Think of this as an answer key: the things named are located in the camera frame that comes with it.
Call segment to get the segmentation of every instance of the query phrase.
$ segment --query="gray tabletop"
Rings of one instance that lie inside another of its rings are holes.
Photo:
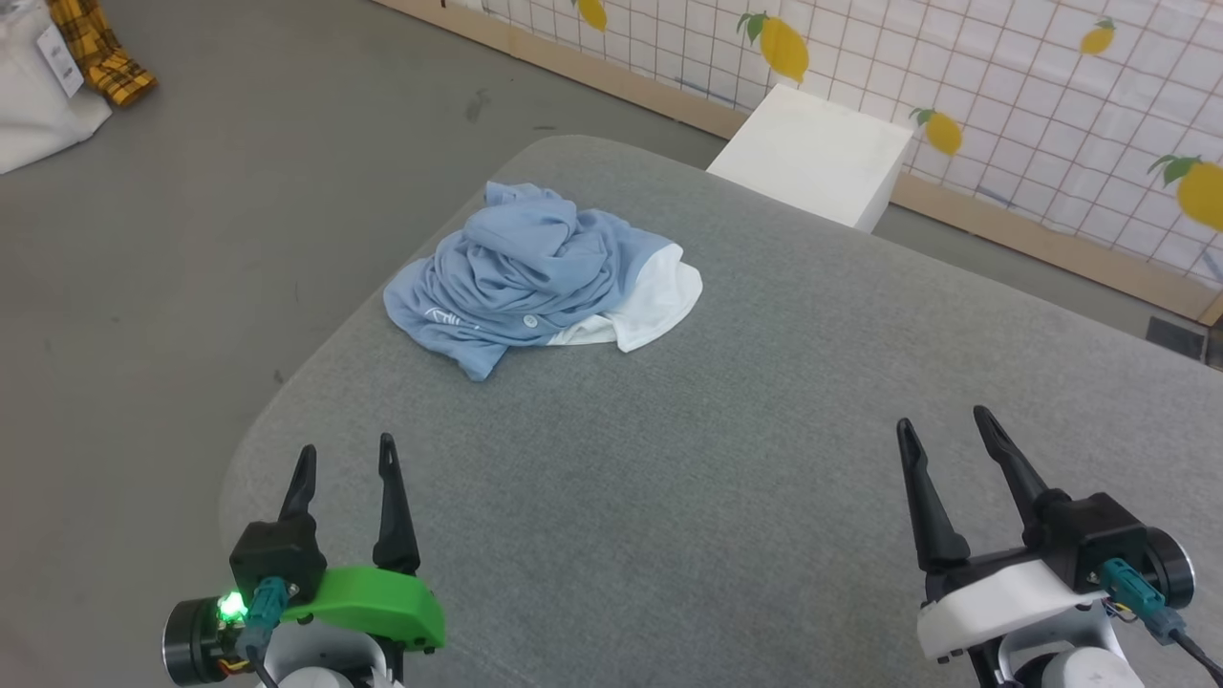
[[[974,404],[1051,485],[1108,491],[1184,545],[1190,628],[1223,656],[1219,374],[626,145],[552,138],[494,178],[678,241],[706,287],[638,352],[512,351],[484,384],[375,293],[256,422],[225,481],[226,546],[275,517],[314,444],[331,565],[369,561],[378,435],[395,436],[450,634],[410,684],[974,686],[966,660],[917,646],[894,435],[914,420],[975,552],[1015,546]],[[1148,686],[1208,686],[1180,650],[1119,633]]]

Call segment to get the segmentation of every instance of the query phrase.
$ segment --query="white pedestal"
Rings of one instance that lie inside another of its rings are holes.
[[[779,84],[708,171],[870,232],[911,138],[903,126]]]

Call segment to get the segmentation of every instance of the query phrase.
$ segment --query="lemon print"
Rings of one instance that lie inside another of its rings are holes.
[[[758,15],[744,12],[744,16],[739,17],[736,31],[742,31],[745,23],[748,43],[756,43],[756,37],[759,37],[761,55],[764,55],[768,66],[777,73],[802,83],[802,75],[807,73],[807,42],[799,35],[799,32],[781,20],[768,16],[767,12]]]
[[[1088,31],[1087,35],[1082,37],[1082,43],[1079,44],[1079,51],[1084,55],[1099,55],[1104,50],[1108,50],[1108,46],[1113,43],[1113,34],[1117,33],[1113,20],[1099,17],[1096,27]]]
[[[960,149],[964,136],[960,127],[955,126],[955,120],[929,108],[914,108],[909,116],[914,115],[917,115],[917,126],[926,125],[926,138],[929,138],[931,145],[948,155],[954,155]]]
[[[1223,167],[1203,163],[1201,155],[1164,155],[1147,171],[1155,171],[1159,165],[1164,165],[1164,186],[1180,180],[1177,200],[1185,215],[1214,231],[1223,231]]]
[[[582,15],[586,23],[592,27],[605,32],[608,29],[608,13],[599,4],[599,0],[570,0],[576,7],[577,12]]]

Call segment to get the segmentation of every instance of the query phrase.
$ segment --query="white fabric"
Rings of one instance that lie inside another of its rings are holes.
[[[684,248],[671,243],[646,260],[619,306],[558,331],[549,347],[615,341],[624,353],[640,349],[687,317],[704,285],[701,273],[680,262]]]
[[[0,174],[89,138],[110,116],[97,93],[65,95],[35,43],[50,26],[42,0],[0,0]]]

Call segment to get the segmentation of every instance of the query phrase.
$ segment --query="wooden baseboard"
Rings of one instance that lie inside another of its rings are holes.
[[[566,48],[482,12],[438,0],[374,0],[548,71],[729,139],[747,115]],[[1007,209],[900,175],[892,202],[1177,314],[1213,325],[1223,293],[1132,255],[1058,233]]]

